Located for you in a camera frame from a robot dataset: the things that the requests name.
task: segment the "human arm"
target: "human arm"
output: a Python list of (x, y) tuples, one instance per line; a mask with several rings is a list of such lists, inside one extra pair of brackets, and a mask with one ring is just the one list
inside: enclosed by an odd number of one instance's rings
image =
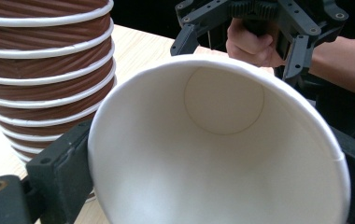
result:
[[(242, 21), (233, 19), (228, 29), (229, 56), (257, 66), (278, 67), (285, 62), (275, 51), (275, 35), (256, 36)], [(355, 39), (337, 37), (314, 49), (309, 72), (349, 91), (355, 92)]]

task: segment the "stack of cups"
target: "stack of cups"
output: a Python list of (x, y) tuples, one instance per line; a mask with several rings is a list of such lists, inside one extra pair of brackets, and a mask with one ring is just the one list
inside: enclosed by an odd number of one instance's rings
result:
[(0, 1), (0, 129), (27, 162), (116, 84), (112, 0)]

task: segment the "hand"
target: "hand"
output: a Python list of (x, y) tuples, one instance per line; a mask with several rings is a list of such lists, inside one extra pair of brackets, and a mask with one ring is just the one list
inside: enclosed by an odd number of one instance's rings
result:
[(285, 62), (276, 51), (277, 28), (270, 26), (269, 34), (256, 36), (241, 19), (233, 19), (227, 30), (226, 48), (229, 57), (260, 67), (278, 67)]

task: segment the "light wood tabletop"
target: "light wood tabletop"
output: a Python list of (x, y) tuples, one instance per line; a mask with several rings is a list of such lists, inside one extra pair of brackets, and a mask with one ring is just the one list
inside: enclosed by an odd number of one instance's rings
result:
[[(116, 76), (118, 85), (131, 77), (136, 70), (171, 57), (169, 49), (174, 40), (159, 35), (140, 32), (115, 25), (112, 38), (115, 44)], [(196, 54), (217, 54), (228, 57), (226, 53), (198, 48)], [(8, 140), (0, 131), (0, 175), (26, 176), (24, 163), (15, 154)], [(97, 200), (84, 204), (76, 223), (108, 223)]]

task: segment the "wooden table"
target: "wooden table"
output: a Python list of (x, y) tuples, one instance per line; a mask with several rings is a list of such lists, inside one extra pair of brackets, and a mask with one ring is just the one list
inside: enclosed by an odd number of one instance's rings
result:
[[(169, 49), (174, 42), (173, 39), (140, 32), (119, 25), (115, 25), (112, 38), (116, 46), (114, 58), (116, 59), (116, 76), (119, 84), (131, 77), (136, 70), (155, 63), (158, 60), (171, 57)], [(205, 48), (198, 48), (195, 53), (217, 54), (221, 57), (228, 57), (223, 52)], [(14, 154), (14, 150), (1, 131), (0, 175), (17, 175), (20, 178), (26, 176), (24, 164)], [(108, 222), (99, 203), (93, 200), (83, 206), (76, 223), (93, 224)]]

